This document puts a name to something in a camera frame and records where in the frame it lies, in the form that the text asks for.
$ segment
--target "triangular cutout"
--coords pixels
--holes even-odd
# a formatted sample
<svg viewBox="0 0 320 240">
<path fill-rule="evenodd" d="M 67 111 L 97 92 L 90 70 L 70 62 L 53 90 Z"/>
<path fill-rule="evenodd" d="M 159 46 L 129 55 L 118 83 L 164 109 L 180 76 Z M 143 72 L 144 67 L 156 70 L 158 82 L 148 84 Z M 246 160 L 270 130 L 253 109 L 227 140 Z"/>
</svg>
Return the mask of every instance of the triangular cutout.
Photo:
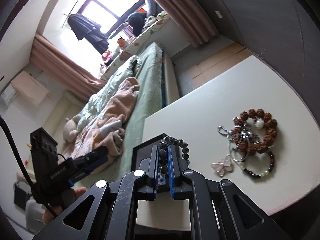
<svg viewBox="0 0 320 240">
<path fill-rule="evenodd" d="M 93 195 L 87 196 L 84 201 L 82 201 L 69 215 L 65 217 L 63 223 L 67 226 L 73 227 L 74 229 L 81 230 L 93 201 Z"/>
<path fill-rule="evenodd" d="M 262 223 L 262 218 L 249 207 L 238 195 L 233 195 L 244 228 L 249 229 Z"/>
</svg>

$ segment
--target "gray wall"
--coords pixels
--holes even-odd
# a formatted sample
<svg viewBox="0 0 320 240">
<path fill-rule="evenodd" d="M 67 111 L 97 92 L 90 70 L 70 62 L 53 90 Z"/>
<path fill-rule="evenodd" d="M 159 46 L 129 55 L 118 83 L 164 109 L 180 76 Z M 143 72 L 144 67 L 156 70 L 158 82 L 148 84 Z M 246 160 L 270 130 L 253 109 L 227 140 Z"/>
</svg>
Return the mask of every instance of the gray wall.
<svg viewBox="0 0 320 240">
<path fill-rule="evenodd" d="M 197 1 L 220 34 L 255 52 L 287 80 L 320 123 L 320 32 L 297 0 Z"/>
</svg>

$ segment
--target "butterfly charm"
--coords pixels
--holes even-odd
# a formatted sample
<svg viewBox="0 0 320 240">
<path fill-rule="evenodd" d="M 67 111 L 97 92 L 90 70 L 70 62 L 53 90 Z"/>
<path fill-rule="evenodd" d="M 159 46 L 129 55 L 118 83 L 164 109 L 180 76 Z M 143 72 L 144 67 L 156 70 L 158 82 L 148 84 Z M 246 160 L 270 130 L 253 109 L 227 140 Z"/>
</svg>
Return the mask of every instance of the butterfly charm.
<svg viewBox="0 0 320 240">
<path fill-rule="evenodd" d="M 230 154 L 228 154 L 224 158 L 224 160 L 221 160 L 221 162 L 212 163 L 211 168 L 213 168 L 219 174 L 220 177 L 223 177 L 226 171 L 232 172 L 233 167 L 231 163 Z"/>
</svg>

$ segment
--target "white plush toy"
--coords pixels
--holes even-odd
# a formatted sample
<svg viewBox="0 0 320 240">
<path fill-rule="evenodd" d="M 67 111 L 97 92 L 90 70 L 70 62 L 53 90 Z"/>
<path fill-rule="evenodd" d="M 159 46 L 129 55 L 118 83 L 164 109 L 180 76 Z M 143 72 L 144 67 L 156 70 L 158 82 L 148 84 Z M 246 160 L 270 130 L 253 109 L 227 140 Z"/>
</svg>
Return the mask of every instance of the white plush toy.
<svg viewBox="0 0 320 240">
<path fill-rule="evenodd" d="M 78 136 L 77 133 L 77 123 L 79 122 L 81 118 L 81 114 L 77 114 L 74 116 L 71 120 L 69 118 L 66 118 L 66 125 L 63 128 L 63 138 L 71 143 L 74 142 Z"/>
</svg>

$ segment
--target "black beaded bracelet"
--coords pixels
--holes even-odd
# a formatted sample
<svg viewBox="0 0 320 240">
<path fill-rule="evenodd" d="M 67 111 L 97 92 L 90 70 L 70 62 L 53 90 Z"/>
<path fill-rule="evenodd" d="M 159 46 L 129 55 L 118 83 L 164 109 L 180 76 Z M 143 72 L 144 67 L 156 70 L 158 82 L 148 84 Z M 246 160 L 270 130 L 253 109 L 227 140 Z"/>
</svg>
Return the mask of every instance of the black beaded bracelet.
<svg viewBox="0 0 320 240">
<path fill-rule="evenodd" d="M 240 162 L 239 163 L 239 166 L 241 168 L 241 170 L 243 170 L 244 172 L 246 172 L 247 174 L 249 174 L 252 178 L 262 178 L 266 175 L 269 174 L 269 172 L 272 171 L 274 165 L 275 165 L 275 156 L 273 155 L 273 153 L 270 151 L 268 152 L 269 154 L 269 157 L 270 157 L 270 167 L 268 168 L 268 170 L 262 172 L 261 174 L 255 174 L 254 172 L 252 171 L 249 171 L 245 166 L 244 166 L 244 161 Z"/>
<path fill-rule="evenodd" d="M 187 161 L 187 164 L 190 164 L 190 161 L 188 160 L 189 155 L 189 149 L 188 144 L 183 142 L 182 139 L 177 140 L 173 137 L 170 136 L 166 136 L 164 137 L 161 142 L 159 142 L 159 148 L 160 148 L 160 152 L 159 152 L 159 165 L 161 167 L 160 172 L 162 174 L 167 174 L 168 173 L 168 161 L 167 161 L 167 148 L 169 145 L 175 145 L 175 146 L 180 146 L 180 148 L 182 148 L 182 158 L 184 158 Z"/>
</svg>

